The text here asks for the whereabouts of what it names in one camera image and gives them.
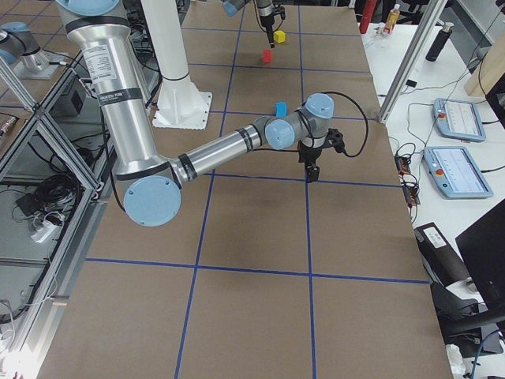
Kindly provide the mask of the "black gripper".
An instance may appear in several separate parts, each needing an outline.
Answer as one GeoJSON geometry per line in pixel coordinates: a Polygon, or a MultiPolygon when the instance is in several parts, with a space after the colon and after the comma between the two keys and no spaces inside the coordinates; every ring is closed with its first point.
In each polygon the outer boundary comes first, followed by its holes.
{"type": "Polygon", "coordinates": [[[259,13],[260,25],[262,29],[267,34],[267,39],[270,48],[275,47],[274,34],[273,34],[273,25],[275,23],[275,16],[273,11],[260,10],[259,13]]]}
{"type": "Polygon", "coordinates": [[[297,144],[298,162],[306,166],[306,182],[312,183],[319,180],[320,168],[316,165],[322,153],[321,147],[309,147],[303,142],[297,144]]]}

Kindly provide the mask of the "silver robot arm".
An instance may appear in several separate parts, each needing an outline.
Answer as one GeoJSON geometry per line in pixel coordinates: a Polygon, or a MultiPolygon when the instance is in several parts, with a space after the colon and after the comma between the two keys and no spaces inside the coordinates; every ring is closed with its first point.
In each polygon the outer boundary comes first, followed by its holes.
{"type": "Polygon", "coordinates": [[[129,39],[130,25],[120,1],[60,1],[67,36],[83,52],[101,111],[118,155],[117,180],[126,184],[126,214],[144,227],[172,220],[181,206],[181,188],[218,166],[257,150],[296,143],[321,147],[334,114],[333,99],[312,94],[295,112],[262,117],[233,133],[181,154],[161,155],[154,128],[203,129],[212,95],[192,82],[173,1],[141,4],[161,75],[157,110],[148,115],[148,93],[129,39]]]}
{"type": "MultiPolygon", "coordinates": [[[[249,1],[246,0],[223,1],[223,9],[229,17],[232,17],[236,15],[239,10],[245,8],[248,3],[249,1]]],[[[273,49],[275,47],[273,29],[275,23],[275,7],[273,1],[257,0],[252,1],[252,3],[255,8],[255,16],[260,30],[266,34],[269,47],[273,49]]]]}

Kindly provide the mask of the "grey robot arm base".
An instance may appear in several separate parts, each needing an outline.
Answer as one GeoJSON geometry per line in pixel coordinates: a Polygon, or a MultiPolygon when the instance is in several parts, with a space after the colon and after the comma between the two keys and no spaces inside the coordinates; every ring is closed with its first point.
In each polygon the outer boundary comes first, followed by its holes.
{"type": "Polygon", "coordinates": [[[49,80],[58,65],[51,65],[29,27],[19,21],[1,25],[1,58],[22,79],[49,80]]]}

